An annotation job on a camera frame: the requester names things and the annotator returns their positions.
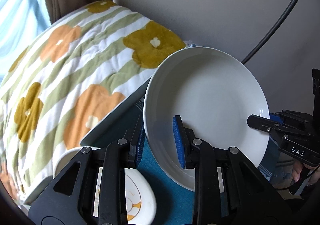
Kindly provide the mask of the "light blue sheer curtain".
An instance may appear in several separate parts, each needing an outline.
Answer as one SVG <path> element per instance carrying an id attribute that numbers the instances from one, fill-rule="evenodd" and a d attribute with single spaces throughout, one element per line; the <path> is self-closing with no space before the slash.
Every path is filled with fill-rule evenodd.
<path id="1" fill-rule="evenodd" d="M 44 0 L 1 0 L 1 79 L 22 50 L 50 25 Z"/>

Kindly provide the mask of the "floral striped quilt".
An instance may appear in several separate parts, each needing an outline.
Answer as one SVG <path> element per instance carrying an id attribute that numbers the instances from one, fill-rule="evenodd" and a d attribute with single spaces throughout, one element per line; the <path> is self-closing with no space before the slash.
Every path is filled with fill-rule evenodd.
<path id="1" fill-rule="evenodd" d="M 1 182 L 14 201 L 52 176 L 61 155 L 185 46 L 176 33 L 110 0 L 36 37 L 1 83 Z"/>

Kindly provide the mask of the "plain white plate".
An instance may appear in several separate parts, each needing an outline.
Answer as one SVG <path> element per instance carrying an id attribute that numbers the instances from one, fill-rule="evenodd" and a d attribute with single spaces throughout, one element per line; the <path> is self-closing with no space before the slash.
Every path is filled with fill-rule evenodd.
<path id="1" fill-rule="evenodd" d="M 176 115 L 197 138 L 219 149 L 235 146 L 255 166 L 261 163 L 269 136 L 250 128 L 247 119 L 268 118 L 267 101 L 251 72 L 229 54 L 202 46 L 177 51 L 159 65 L 146 89 L 144 129 L 153 157 L 170 179 L 193 190 L 195 172 L 182 169 L 177 157 Z"/>

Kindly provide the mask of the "white duck cartoon plate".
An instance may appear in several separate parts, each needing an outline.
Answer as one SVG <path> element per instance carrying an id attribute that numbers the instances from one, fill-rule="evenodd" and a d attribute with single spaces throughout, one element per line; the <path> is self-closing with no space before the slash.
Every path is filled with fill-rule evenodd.
<path id="1" fill-rule="evenodd" d="M 128 224 L 152 224 L 157 211 L 156 198 L 137 169 L 125 169 L 125 195 Z"/>

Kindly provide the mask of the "blue patterned tablecloth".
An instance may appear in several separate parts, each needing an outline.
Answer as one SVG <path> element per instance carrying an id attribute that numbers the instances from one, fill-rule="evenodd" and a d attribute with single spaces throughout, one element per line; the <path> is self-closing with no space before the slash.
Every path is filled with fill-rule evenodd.
<path id="1" fill-rule="evenodd" d="M 127 109 L 109 128 L 108 135 L 114 139 L 121 138 L 127 129 L 133 128 L 143 115 L 143 102 L 141 98 Z M 153 224 L 185 224 L 192 220 L 194 192 L 181 187 L 164 173 L 153 157 L 148 142 L 145 142 L 138 171 L 147 180 L 156 198 L 157 211 Z"/>

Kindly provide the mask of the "yellow duck cartoon plate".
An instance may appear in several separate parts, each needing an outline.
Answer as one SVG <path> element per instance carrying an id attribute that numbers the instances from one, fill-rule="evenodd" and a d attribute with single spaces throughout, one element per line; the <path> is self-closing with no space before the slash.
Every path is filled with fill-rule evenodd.
<path id="1" fill-rule="evenodd" d="M 80 146 L 67 150 L 57 161 L 56 166 L 53 169 L 53 179 L 59 174 L 59 172 L 70 162 L 70 160 L 83 148 L 87 146 Z"/>

